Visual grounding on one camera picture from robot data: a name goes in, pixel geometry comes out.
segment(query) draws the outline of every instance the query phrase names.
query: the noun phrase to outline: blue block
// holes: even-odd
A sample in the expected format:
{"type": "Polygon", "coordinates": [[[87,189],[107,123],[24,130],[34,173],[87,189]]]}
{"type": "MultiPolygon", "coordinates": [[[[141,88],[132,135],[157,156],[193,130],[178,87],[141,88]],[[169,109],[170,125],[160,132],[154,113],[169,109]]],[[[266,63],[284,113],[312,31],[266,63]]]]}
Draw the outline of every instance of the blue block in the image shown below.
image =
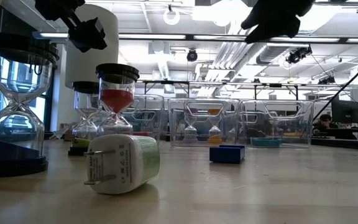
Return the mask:
{"type": "Polygon", "coordinates": [[[221,146],[211,147],[209,149],[209,161],[240,164],[246,156],[246,148],[244,146],[221,146]]]}

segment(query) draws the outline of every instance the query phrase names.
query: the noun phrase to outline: camera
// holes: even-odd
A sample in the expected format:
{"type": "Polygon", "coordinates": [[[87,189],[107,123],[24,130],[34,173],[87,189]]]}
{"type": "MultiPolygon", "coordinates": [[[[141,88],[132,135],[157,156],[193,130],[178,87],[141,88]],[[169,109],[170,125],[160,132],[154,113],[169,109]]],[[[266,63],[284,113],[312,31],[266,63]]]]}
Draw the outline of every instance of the camera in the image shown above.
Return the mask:
{"type": "Polygon", "coordinates": [[[196,50],[194,49],[190,49],[189,53],[187,54],[187,61],[188,62],[195,62],[197,61],[198,55],[196,50]]]}
{"type": "Polygon", "coordinates": [[[311,47],[300,47],[297,50],[290,52],[290,55],[285,59],[289,64],[295,64],[306,58],[307,55],[311,55],[313,51],[311,47]]]}

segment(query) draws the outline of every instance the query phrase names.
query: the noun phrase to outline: wooden table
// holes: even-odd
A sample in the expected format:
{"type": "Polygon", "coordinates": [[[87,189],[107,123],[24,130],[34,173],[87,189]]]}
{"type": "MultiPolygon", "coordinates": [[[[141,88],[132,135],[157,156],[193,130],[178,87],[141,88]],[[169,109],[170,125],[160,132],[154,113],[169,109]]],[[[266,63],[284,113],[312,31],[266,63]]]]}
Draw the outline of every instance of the wooden table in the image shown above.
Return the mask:
{"type": "Polygon", "coordinates": [[[170,149],[161,171],[124,195],[83,185],[85,158],[47,142],[47,172],[0,178],[0,223],[358,223],[358,151],[248,149],[241,165],[213,164],[208,149],[170,149]]]}

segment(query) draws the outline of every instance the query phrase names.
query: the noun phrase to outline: clear plastic bin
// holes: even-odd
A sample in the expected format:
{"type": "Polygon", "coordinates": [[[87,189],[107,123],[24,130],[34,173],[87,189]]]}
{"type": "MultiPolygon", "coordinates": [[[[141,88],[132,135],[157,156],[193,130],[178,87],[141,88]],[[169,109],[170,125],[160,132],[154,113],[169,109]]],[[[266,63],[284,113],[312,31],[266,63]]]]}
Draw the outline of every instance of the clear plastic bin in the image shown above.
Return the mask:
{"type": "Polygon", "coordinates": [[[312,101],[242,101],[239,143],[252,147],[309,148],[313,108],[312,101]]]}
{"type": "Polygon", "coordinates": [[[238,100],[171,99],[168,108],[172,146],[236,144],[238,100]]]}
{"type": "Polygon", "coordinates": [[[161,134],[160,139],[167,141],[167,137],[169,137],[169,110],[166,106],[164,106],[164,111],[162,112],[161,118],[161,134]]]}
{"type": "Polygon", "coordinates": [[[164,97],[135,95],[133,104],[122,115],[132,125],[133,135],[160,139],[164,97]]]}

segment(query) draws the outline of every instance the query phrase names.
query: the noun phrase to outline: teal object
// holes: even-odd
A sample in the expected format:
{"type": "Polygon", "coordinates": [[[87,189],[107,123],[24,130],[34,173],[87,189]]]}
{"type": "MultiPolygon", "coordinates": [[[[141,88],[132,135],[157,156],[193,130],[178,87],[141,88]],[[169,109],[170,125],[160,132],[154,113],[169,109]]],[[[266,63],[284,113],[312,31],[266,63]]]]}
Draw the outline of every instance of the teal object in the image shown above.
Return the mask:
{"type": "Polygon", "coordinates": [[[253,139],[252,146],[263,146],[263,147],[280,147],[283,144],[282,139],[253,139]]]}

